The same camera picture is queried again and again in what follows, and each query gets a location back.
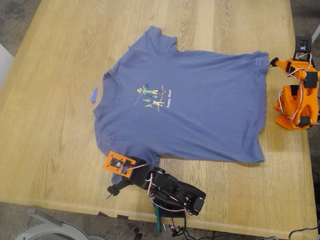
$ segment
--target white wire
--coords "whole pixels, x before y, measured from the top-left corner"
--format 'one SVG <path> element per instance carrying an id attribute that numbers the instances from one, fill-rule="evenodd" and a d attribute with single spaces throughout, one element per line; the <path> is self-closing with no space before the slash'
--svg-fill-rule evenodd
<path id="1" fill-rule="evenodd" d="M 185 211 L 189 214 L 189 216 L 192 216 L 193 214 L 190 214 L 189 213 L 189 211 L 186 209 L 186 208 L 184 208 L 185 209 Z"/>
<path id="2" fill-rule="evenodd" d="M 159 206 L 158 204 L 155 204 L 154 200 L 151 198 L 151 201 L 153 202 L 154 205 L 158 206 L 159 208 L 161 209 L 164 209 L 164 210 L 167 210 L 167 211 L 170 211 L 170 212 L 182 212 L 182 211 L 187 211 L 186 209 L 180 209 L 180 210 L 169 210 L 169 209 L 166 209 L 162 206 Z"/>
<path id="3" fill-rule="evenodd" d="M 127 170 L 137 169 L 137 168 L 141 168 L 141 167 L 143 167 L 143 166 L 147 166 L 147 164 L 142 164 L 142 165 L 139 165 L 139 166 L 128 167 Z"/>
<path id="4" fill-rule="evenodd" d="M 297 115 L 297 113 L 299 112 L 300 108 L 301 108 L 301 104 L 302 104 L 302 99 L 303 99 L 303 94 L 304 94 L 304 91 L 302 89 L 302 84 L 303 84 L 303 81 L 300 82 L 300 101 L 299 101 L 299 105 L 298 105 L 298 108 L 297 110 L 294 112 L 293 116 L 292 116 L 292 122 L 294 123 L 294 120 L 295 120 L 295 117 Z"/>

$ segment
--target orange robot base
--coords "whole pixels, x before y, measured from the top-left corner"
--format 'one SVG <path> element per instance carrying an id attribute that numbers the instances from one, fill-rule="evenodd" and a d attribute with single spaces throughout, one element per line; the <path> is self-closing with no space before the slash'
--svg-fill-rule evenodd
<path id="1" fill-rule="evenodd" d="M 294 129 L 308 129 L 310 125 L 315 125 L 318 119 L 319 107 L 315 103 L 318 103 L 318 86 L 316 88 L 305 88 L 302 87 L 303 101 L 301 106 L 294 118 L 294 120 L 281 115 L 275 119 L 275 123 L 287 130 Z M 300 89 L 297 91 L 297 95 L 292 95 L 291 86 L 283 87 L 283 95 L 281 96 L 281 105 L 285 115 L 292 117 L 298 109 L 300 99 Z M 274 108 L 280 112 L 279 100 Z M 300 116 L 310 116 L 311 123 L 307 126 L 297 126 L 299 124 Z"/>

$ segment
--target t-shirt sleeve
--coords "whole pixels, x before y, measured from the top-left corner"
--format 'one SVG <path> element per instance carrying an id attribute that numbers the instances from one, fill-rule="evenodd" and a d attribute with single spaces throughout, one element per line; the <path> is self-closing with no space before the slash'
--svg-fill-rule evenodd
<path id="1" fill-rule="evenodd" d="M 133 140 L 108 140 L 97 143 L 99 149 L 108 155 L 110 151 L 126 157 L 137 157 L 146 161 L 146 164 L 158 167 L 160 162 L 160 155 L 156 153 L 150 146 L 139 143 Z M 112 183 L 117 184 L 121 181 L 122 176 L 113 174 Z"/>
<path id="2" fill-rule="evenodd" d="M 164 55 L 177 51 L 177 37 L 162 34 L 162 30 L 150 26 L 129 49 L 149 55 Z"/>

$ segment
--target orange bracket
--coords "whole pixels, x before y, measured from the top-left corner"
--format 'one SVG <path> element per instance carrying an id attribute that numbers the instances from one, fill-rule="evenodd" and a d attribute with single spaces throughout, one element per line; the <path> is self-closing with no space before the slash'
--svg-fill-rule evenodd
<path id="1" fill-rule="evenodd" d="M 125 170 L 124 164 L 134 165 L 136 164 L 136 161 L 126 156 L 110 151 L 103 164 L 103 169 L 129 178 L 132 173 L 132 169 Z"/>

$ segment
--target graphic print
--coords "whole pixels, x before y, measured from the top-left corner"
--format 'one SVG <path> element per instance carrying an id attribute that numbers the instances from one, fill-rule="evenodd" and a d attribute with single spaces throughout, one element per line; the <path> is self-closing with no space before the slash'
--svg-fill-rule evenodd
<path id="1" fill-rule="evenodd" d="M 137 88 L 136 92 L 139 94 L 139 97 L 136 99 L 135 104 L 137 105 L 138 100 L 141 96 L 144 97 L 149 97 L 149 98 L 143 98 L 142 101 L 146 102 L 147 104 L 144 105 L 145 108 L 152 108 L 153 105 L 156 106 L 157 111 L 159 112 L 159 107 L 162 107 L 165 102 L 162 101 L 164 94 L 166 93 L 166 91 L 164 90 L 164 86 L 161 85 L 162 88 L 161 89 L 154 89 L 154 88 L 149 88 L 149 84 L 146 84 L 142 87 Z"/>

